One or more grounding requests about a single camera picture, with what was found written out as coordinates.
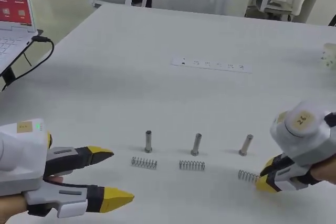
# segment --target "compression spring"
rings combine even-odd
[[[152,159],[132,157],[132,165],[137,167],[143,167],[147,169],[156,169],[158,162]]]
[[[183,161],[180,160],[180,169],[182,170],[204,170],[205,163],[200,161]]]
[[[259,175],[249,173],[249,172],[246,172],[244,170],[239,170],[239,172],[238,172],[238,179],[245,180],[245,181],[251,182],[253,184],[255,184],[257,182],[258,178],[260,178]]]

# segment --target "person's arm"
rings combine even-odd
[[[325,180],[336,184],[336,155],[324,162],[314,165],[310,174],[316,180]]]
[[[62,183],[62,177],[50,177],[50,181]],[[0,197],[0,224],[5,224],[10,217],[27,211],[27,202],[21,195]]]

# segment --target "white cup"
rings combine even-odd
[[[322,64],[328,69],[336,68],[336,44],[324,44],[324,51],[321,57]]]

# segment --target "power strip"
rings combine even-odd
[[[215,69],[221,71],[231,71],[240,73],[252,73],[251,69],[244,65],[225,64],[221,62],[201,61],[201,60],[186,60],[185,58],[175,58],[171,65],[185,66],[191,68]]]

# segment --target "laptop keyboard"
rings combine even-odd
[[[10,53],[20,43],[22,43],[21,38],[0,38],[0,56]]]

